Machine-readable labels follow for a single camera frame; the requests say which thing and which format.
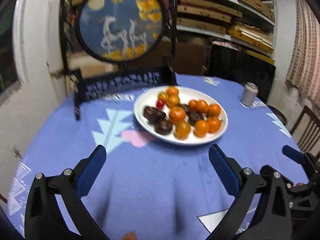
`white deer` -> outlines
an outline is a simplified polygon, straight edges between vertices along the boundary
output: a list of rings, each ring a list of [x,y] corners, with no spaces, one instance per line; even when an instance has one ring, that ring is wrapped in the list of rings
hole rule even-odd
[[[129,37],[130,37],[130,40],[131,40],[132,53],[134,52],[134,47],[135,47],[134,42],[135,41],[139,41],[139,40],[142,40],[144,42],[144,48],[143,49],[144,49],[144,51],[146,51],[147,50],[147,34],[144,32],[141,35],[136,36],[134,34],[134,29],[137,26],[137,22],[135,20],[132,20],[132,19],[129,19],[129,21],[131,22],[131,27],[129,29]]]
[[[112,46],[112,42],[122,39],[123,40],[122,55],[127,54],[127,49],[129,45],[129,42],[127,39],[127,31],[125,29],[122,29],[118,33],[112,34],[109,26],[112,22],[116,21],[116,18],[114,16],[104,16],[103,20],[104,20],[104,24],[103,24],[104,37],[100,42],[101,47],[103,47],[104,49],[107,49],[108,52],[110,53],[111,50],[114,49],[114,46]]]

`blue tablecloth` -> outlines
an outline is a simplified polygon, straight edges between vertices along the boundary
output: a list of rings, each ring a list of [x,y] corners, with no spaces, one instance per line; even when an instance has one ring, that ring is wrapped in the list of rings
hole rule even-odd
[[[208,94],[225,109],[229,126],[215,143],[227,156],[255,173],[269,164],[294,183],[307,182],[302,167],[282,155],[286,144],[298,149],[291,135],[260,100],[253,107],[243,106],[241,85],[187,75],[177,75],[177,81]],[[19,164],[10,191],[7,215],[22,234],[35,175],[58,175],[102,144],[107,160],[82,201],[110,239],[121,239],[132,230],[139,240],[203,240],[209,235],[198,217],[229,208],[234,198],[209,162],[210,144],[171,145],[137,123],[133,104],[145,90],[84,103],[79,122],[74,118],[72,97],[50,115]],[[60,197],[58,202],[67,225],[76,232]]]

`cherry tomato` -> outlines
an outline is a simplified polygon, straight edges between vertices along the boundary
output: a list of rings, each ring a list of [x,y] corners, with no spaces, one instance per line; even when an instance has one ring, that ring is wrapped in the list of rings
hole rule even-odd
[[[218,117],[209,117],[207,123],[209,125],[209,132],[216,132],[221,126],[221,121]]]
[[[178,96],[179,90],[176,87],[171,86],[167,89],[166,93],[168,94],[169,97]]]
[[[209,124],[204,120],[199,120],[195,124],[195,133],[199,137],[203,137],[209,132]]]
[[[177,106],[179,104],[180,104],[180,98],[177,96],[169,97],[169,99],[167,100],[167,106],[169,108],[172,108],[172,107]]]
[[[200,113],[206,113],[209,110],[209,106],[206,101],[199,100],[196,104],[196,110]]]
[[[164,100],[163,99],[159,99],[157,101],[156,108],[158,108],[158,110],[162,110],[163,107],[164,107]]]
[[[185,139],[191,131],[191,126],[188,122],[182,120],[176,124],[176,136],[180,139]]]
[[[168,96],[168,94],[167,93],[165,93],[165,92],[160,92],[159,94],[158,94],[158,99],[162,99],[162,100],[164,100],[165,102],[169,99],[169,96]]]
[[[209,110],[208,112],[210,113],[211,116],[219,116],[220,114],[220,106],[217,104],[209,105]]]
[[[189,107],[190,107],[190,111],[195,112],[196,111],[196,105],[197,105],[197,101],[192,99],[189,101],[188,103]]]
[[[169,112],[169,118],[172,123],[176,124],[179,121],[182,121],[186,117],[186,112],[179,106],[174,106]]]

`fruit plate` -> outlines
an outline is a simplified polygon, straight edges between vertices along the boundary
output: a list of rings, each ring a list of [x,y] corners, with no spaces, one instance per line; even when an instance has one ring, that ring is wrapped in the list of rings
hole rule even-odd
[[[134,103],[134,115],[137,119],[137,121],[142,125],[144,129],[146,129],[149,133],[154,135],[155,137],[166,141],[168,143],[176,144],[176,145],[185,145],[185,146],[193,146],[193,145],[200,145],[200,144],[206,144],[209,142],[212,142],[219,137],[221,137],[227,127],[228,127],[228,116],[226,111],[223,109],[223,107],[213,98],[209,97],[208,95],[199,92],[197,90],[191,89],[191,88],[185,88],[185,87],[177,87],[179,89],[179,98],[181,104],[188,104],[188,102],[191,99],[195,100],[204,100],[209,105],[210,104],[218,104],[221,107],[220,114],[218,118],[221,120],[221,127],[219,130],[215,133],[207,133],[204,137],[200,138],[196,135],[194,135],[194,128],[191,127],[191,132],[189,133],[188,137],[186,139],[178,139],[175,137],[175,125],[173,125],[173,129],[170,134],[168,135],[161,135],[155,132],[154,125],[149,124],[148,120],[143,116],[143,109],[145,106],[156,106],[157,101],[157,95],[160,92],[165,92],[168,87],[157,87],[149,90],[146,93],[141,94]],[[167,114],[167,119],[169,118],[169,111],[170,109],[167,106],[164,106],[164,109],[162,110]]]

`screw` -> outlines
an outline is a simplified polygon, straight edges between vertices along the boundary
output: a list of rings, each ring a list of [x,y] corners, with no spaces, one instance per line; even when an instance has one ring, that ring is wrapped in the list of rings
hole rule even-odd
[[[41,179],[42,178],[42,173],[37,173],[36,174],[36,179]]]
[[[277,172],[277,171],[276,171],[273,175],[274,175],[277,179],[279,179],[279,178],[281,177],[280,173]]]
[[[244,172],[244,174],[246,174],[246,175],[252,174],[252,170],[250,170],[249,168],[244,168],[244,169],[243,169],[243,172]]]
[[[66,175],[66,176],[69,176],[71,173],[72,173],[72,169],[65,169],[63,171],[63,174]]]

